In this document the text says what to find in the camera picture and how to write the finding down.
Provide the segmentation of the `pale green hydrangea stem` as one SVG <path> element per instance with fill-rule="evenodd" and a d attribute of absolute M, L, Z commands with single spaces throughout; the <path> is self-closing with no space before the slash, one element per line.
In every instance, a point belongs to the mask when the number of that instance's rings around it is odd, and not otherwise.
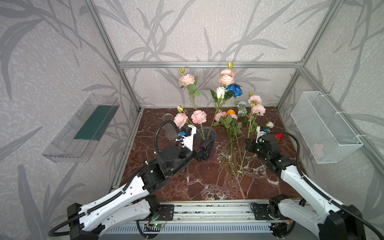
<path fill-rule="evenodd" d="M 238 114 L 237 116 L 239 118 L 242 118 L 243 120 L 248 120 L 248 110 L 247 110 L 247 102 L 245 101 L 240 101 L 236 103 L 236 106 L 238 108 Z"/>

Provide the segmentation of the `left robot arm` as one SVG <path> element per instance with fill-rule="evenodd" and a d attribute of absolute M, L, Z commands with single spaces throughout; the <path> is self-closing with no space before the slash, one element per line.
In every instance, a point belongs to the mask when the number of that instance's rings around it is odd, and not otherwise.
<path fill-rule="evenodd" d="M 176 131 L 176 144 L 159 150 L 159 134 L 167 124 Z M 207 161 L 216 136 L 209 128 L 198 130 L 193 125 L 179 128 L 171 120 L 162 122 L 154 136 L 156 157 L 135 170 L 126 184 L 106 196 L 86 205 L 69 206 L 68 219 L 49 230 L 49 237 L 97 240 L 126 223 L 155 218 L 160 214 L 161 205 L 153 193 L 169 184 L 169 177 L 175 176 L 193 159 Z"/>

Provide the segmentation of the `purple blue glass vase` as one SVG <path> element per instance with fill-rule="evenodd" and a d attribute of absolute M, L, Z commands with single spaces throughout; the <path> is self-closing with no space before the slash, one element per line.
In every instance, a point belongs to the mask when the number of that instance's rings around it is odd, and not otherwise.
<path fill-rule="evenodd" d="M 198 133 L 198 138 L 200 140 L 199 149 L 201 148 L 202 144 L 208 145 L 210 148 L 210 157 L 211 157 L 213 155 L 212 150 L 217 138 L 217 132 L 210 127 L 204 127 L 203 130 L 204 130 L 204 137 L 205 137 L 204 139 L 203 139 L 202 131 L 199 131 Z"/>

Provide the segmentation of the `pink ranunculus stem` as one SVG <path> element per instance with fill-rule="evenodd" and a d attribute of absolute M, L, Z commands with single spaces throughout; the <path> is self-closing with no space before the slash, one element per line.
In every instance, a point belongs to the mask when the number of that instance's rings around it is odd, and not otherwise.
<path fill-rule="evenodd" d="M 239 118 L 242 123 L 242 127 L 246 128 L 246 133 L 247 133 L 247 138 L 252 137 L 253 135 L 257 135 L 257 127 L 259 126 L 257 123 L 257 117 L 262 117 L 266 109 L 262 105 L 262 99 L 258 95 L 254 95 L 253 93 L 249 93 L 249 98 L 247 101 L 247 110 L 248 110 L 248 120 L 243 120 L 242 118 Z M 241 155 L 239 156 L 239 160 L 241 161 L 241 170 L 243 174 L 243 168 L 244 168 L 244 161 L 245 161 L 245 156 L 246 156 L 246 151 L 243 150 L 242 144 L 243 142 L 240 142 L 240 150 L 241 150 Z"/>

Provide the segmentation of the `blue rose stem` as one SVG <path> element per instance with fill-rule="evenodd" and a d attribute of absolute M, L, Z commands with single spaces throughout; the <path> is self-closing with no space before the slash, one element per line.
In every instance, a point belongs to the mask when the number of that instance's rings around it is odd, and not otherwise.
<path fill-rule="evenodd" d="M 238 84 L 231 84 L 227 87 L 228 91 L 233 92 L 234 98 L 240 97 L 243 94 L 243 91 L 241 89 L 241 86 Z"/>

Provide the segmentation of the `pink white carnation stem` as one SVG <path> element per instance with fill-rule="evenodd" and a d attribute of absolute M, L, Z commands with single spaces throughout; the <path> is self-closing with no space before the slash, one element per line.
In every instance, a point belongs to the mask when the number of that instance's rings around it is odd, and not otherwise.
<path fill-rule="evenodd" d="M 181 73 L 179 78 L 180 87 L 181 89 L 187 89 L 192 107 L 194 110 L 197 110 L 196 97 L 201 95 L 201 91 L 197 87 L 198 79 L 194 75 L 187 73 L 183 67 L 179 69 L 179 72 Z"/>

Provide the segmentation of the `pink lisianthus flower stem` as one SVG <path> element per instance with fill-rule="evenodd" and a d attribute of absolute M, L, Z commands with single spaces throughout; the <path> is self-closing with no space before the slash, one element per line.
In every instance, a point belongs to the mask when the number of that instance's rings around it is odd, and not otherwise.
<path fill-rule="evenodd" d="M 219 87 L 225 87 L 226 89 L 229 85 L 235 83 L 235 74 L 236 74 L 236 71 L 234 70 L 234 63 L 233 62 L 227 62 L 227 65 L 228 65 L 228 67 L 226 69 L 220 71 L 220 77 L 219 77 L 219 83 L 220 83 Z M 225 94 L 225 100 L 223 103 L 223 108 L 226 105 L 227 101 L 232 97 L 233 97 L 233 92 L 227 90 L 226 94 Z"/>

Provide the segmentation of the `white rose stem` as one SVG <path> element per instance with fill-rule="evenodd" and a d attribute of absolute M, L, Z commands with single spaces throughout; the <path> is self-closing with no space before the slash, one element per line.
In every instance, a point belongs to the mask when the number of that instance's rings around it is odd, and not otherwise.
<path fill-rule="evenodd" d="M 223 108 L 223 103 L 225 100 L 225 94 L 227 89 L 225 87 L 218 87 L 215 91 L 211 90 L 211 95 L 214 101 L 214 108 L 215 108 L 215 114 L 211 123 L 211 127 L 213 126 L 214 122 L 216 121 L 215 117 L 216 114 L 218 114 L 221 109 Z"/>

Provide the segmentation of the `pink peony stem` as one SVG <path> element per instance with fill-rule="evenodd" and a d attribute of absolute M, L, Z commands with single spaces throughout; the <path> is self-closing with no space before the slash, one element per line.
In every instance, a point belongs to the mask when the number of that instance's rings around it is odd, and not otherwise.
<path fill-rule="evenodd" d="M 189 119 L 189 117 L 187 116 L 187 111 L 184 110 L 183 106 L 178 106 L 177 110 L 178 113 L 174 117 L 174 123 L 176 124 L 176 126 L 181 129 L 186 123 L 200 125 L 201 137 L 203 140 L 206 140 L 206 134 L 204 132 L 203 123 L 207 121 L 207 114 L 204 111 L 195 110 L 191 115 L 191 119 Z"/>

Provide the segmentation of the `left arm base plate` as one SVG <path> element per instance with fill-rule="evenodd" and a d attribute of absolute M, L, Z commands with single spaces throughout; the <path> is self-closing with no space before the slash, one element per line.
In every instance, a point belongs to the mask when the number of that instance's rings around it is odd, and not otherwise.
<path fill-rule="evenodd" d="M 172 221 L 175 213 L 175 205 L 161 204 L 159 210 L 148 217 L 151 221 Z"/>

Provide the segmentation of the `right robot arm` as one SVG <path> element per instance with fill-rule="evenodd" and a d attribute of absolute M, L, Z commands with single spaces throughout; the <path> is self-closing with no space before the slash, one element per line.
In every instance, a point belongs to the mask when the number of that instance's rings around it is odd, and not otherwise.
<path fill-rule="evenodd" d="M 317 236 L 320 240 L 364 240 L 365 228 L 374 232 L 380 240 L 384 235 L 363 219 L 353 205 L 346 206 L 323 191 L 300 168 L 300 156 L 296 163 L 280 153 L 276 132 L 262 132 L 256 139 L 246 139 L 246 151 L 264 160 L 268 169 L 295 189 L 303 198 L 298 204 L 285 195 L 269 200 L 267 212 L 274 220 L 288 218 Z"/>

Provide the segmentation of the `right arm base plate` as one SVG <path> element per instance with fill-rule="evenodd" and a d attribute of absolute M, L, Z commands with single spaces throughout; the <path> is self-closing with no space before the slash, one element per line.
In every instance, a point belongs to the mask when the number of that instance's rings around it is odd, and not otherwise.
<path fill-rule="evenodd" d="M 277 206 L 271 204 L 250 204 L 251 211 L 254 214 L 255 220 L 270 220 L 287 222 L 291 219 L 283 216 Z"/>

